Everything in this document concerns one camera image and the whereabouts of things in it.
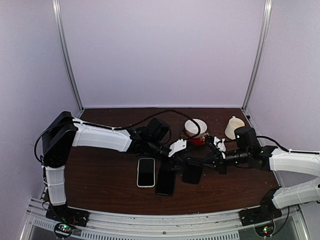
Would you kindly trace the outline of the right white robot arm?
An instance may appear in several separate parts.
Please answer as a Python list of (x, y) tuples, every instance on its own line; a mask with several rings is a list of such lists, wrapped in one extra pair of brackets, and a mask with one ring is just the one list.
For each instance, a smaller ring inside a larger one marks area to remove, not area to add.
[(293, 172), (314, 176), (313, 180), (290, 187), (270, 189), (260, 201), (256, 210), (259, 220), (268, 220), (276, 210), (293, 205), (317, 202), (320, 199), (320, 153), (318, 151), (297, 151), (287, 149), (278, 142), (274, 145), (260, 145), (259, 136), (252, 127), (242, 126), (234, 130), (237, 149), (220, 151), (212, 136), (205, 139), (211, 152), (203, 157), (189, 157), (185, 160), (191, 171), (192, 184), (198, 184), (204, 167), (211, 167), (225, 175), (229, 166), (247, 164), (251, 169), (265, 172)]

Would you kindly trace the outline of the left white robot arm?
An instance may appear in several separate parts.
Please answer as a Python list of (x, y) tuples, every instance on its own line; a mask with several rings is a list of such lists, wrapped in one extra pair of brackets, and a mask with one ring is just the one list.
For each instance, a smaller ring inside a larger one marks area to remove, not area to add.
[(171, 131), (170, 126), (153, 118), (146, 126), (111, 127), (74, 118), (63, 111), (42, 133), (42, 165), (45, 184), (48, 188), (52, 213), (61, 222), (72, 218), (72, 211), (66, 207), (65, 166), (73, 147), (93, 147), (115, 150), (123, 153), (149, 154), (164, 161), (187, 147), (186, 140), (178, 139), (170, 146), (161, 141)]

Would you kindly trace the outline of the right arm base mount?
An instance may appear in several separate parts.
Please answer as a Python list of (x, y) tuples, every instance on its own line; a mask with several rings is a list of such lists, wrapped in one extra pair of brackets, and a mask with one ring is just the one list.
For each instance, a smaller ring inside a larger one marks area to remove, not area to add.
[(259, 237), (271, 237), (276, 232), (275, 219), (282, 216), (282, 211), (267, 206), (244, 208), (239, 211), (239, 218), (243, 227), (252, 226)]

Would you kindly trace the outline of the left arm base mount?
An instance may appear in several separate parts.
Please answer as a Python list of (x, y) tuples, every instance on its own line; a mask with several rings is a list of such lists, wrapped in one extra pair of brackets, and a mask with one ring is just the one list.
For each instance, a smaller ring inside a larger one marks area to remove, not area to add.
[(49, 206), (45, 217), (56, 221), (53, 233), (60, 239), (69, 238), (77, 227), (86, 227), (89, 219), (89, 212), (70, 208), (66, 205)]

